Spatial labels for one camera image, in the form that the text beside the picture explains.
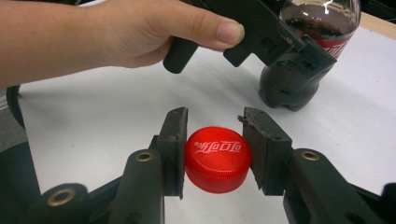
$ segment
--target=hand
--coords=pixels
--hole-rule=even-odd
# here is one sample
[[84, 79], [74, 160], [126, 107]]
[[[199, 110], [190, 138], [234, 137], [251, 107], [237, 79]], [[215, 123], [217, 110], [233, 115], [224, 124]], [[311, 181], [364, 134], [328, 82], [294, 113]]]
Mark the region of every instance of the hand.
[[171, 36], [216, 50], [231, 48], [244, 37], [238, 22], [178, 0], [107, 0], [87, 9], [105, 39], [111, 65], [157, 63], [167, 54]]

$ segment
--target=fingernail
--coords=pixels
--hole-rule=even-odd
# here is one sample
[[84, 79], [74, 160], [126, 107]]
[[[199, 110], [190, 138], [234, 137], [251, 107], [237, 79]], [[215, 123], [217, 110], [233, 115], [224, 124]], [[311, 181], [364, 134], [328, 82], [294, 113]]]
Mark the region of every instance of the fingernail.
[[223, 43], [236, 45], [244, 36], [244, 26], [236, 21], [223, 21], [219, 25], [217, 39]]

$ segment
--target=cola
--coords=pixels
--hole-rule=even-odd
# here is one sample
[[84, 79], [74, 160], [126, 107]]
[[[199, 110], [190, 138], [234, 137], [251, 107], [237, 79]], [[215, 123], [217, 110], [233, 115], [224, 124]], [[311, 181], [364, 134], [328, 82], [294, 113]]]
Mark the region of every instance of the cola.
[[[359, 27], [361, 10], [359, 0], [291, 0], [279, 17], [298, 36], [309, 35], [337, 59]], [[314, 97], [327, 72], [307, 77], [282, 63], [264, 67], [260, 96], [270, 107], [297, 111]]]

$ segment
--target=screw hole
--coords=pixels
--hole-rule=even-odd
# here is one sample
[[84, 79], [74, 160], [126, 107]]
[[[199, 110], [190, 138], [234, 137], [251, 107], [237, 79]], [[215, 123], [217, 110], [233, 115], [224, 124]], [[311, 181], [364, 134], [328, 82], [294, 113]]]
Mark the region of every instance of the screw hole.
[[315, 152], [311, 151], [304, 151], [301, 153], [301, 156], [309, 161], [318, 161], [319, 160], [319, 155]]
[[366, 224], [364, 218], [355, 213], [347, 213], [346, 219], [348, 219], [348, 221], [353, 224]]
[[151, 161], [154, 155], [150, 152], [142, 152], [136, 156], [137, 161]]
[[49, 206], [56, 207], [69, 203], [75, 196], [76, 191], [72, 188], [59, 189], [49, 197], [47, 203]]

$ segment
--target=red label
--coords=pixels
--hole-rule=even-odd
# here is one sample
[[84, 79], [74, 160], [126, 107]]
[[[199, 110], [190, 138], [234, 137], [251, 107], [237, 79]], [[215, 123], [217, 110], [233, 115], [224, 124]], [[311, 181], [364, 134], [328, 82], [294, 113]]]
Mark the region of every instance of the red label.
[[341, 40], [315, 40], [319, 45], [323, 47], [326, 52], [337, 59], [343, 51], [344, 47], [347, 45], [351, 36], [341, 39]]

